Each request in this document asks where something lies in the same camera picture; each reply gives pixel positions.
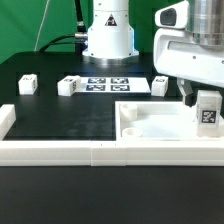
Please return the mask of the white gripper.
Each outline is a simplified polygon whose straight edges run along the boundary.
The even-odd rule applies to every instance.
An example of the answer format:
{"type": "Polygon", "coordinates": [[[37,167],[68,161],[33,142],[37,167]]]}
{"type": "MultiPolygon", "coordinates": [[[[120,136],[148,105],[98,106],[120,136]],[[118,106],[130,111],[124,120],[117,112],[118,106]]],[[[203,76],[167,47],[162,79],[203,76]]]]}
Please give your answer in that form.
{"type": "Polygon", "coordinates": [[[178,78],[186,106],[193,106],[190,81],[224,88],[224,47],[196,44],[185,30],[160,28],[154,37],[153,61],[158,73],[178,78]]]}

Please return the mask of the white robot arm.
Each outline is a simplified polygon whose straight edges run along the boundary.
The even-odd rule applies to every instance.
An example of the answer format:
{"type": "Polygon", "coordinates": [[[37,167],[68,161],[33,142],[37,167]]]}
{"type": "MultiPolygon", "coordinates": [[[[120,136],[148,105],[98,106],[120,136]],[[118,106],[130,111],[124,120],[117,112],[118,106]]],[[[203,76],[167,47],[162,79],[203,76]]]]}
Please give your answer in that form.
{"type": "Polygon", "coordinates": [[[182,0],[155,13],[153,61],[192,103],[193,82],[224,88],[224,0],[182,0]]]}

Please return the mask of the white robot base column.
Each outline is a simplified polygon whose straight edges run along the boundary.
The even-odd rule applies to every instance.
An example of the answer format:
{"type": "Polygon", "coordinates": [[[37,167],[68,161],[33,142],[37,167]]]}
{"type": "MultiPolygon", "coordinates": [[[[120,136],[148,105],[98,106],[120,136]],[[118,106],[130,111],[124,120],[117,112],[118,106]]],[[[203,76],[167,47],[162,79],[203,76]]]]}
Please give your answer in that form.
{"type": "Polygon", "coordinates": [[[129,0],[93,0],[93,23],[88,28],[86,62],[121,65],[134,62],[134,29],[129,24],[129,0]]]}

